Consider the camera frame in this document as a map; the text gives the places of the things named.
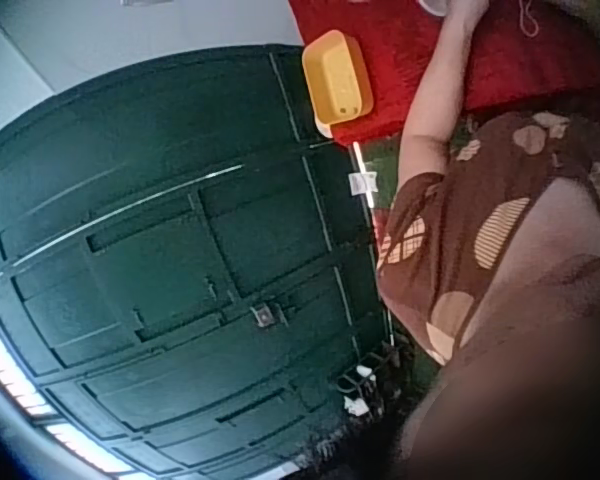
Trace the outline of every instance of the white wall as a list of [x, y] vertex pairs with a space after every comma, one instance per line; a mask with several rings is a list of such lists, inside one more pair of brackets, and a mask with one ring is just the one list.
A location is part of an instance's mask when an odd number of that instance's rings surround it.
[[49, 89], [164, 55], [265, 43], [301, 44], [287, 0], [0, 0], [0, 128]]
[[0, 129], [52, 94], [0, 29]]

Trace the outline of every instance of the sleeve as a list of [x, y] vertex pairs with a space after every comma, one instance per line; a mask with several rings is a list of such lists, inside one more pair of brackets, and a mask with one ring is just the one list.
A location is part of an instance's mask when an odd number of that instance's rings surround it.
[[378, 269], [384, 266], [389, 252], [393, 251], [396, 243], [402, 239], [409, 226], [433, 200], [443, 179], [444, 175], [438, 173], [423, 173], [410, 179], [398, 191], [389, 212], [384, 238], [380, 245]]

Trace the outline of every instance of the hand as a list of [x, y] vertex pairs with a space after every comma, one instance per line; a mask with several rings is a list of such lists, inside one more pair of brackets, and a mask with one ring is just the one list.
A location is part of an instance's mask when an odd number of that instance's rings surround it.
[[450, 0], [447, 20], [473, 32], [489, 10], [490, 0]]

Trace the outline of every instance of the yellow plastic container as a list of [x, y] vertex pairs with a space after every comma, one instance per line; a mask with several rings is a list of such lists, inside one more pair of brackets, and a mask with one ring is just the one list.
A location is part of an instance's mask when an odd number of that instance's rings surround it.
[[321, 123], [348, 122], [373, 110], [369, 74], [354, 38], [339, 30], [325, 33], [304, 49], [302, 65]]

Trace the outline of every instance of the string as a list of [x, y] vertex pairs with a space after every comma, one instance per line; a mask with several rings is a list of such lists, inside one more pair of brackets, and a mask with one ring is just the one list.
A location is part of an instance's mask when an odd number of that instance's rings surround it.
[[[520, 30], [529, 38], [535, 38], [540, 33], [540, 25], [531, 14], [533, 0], [518, 0], [520, 4]], [[531, 30], [527, 28], [527, 21], [531, 23]]]

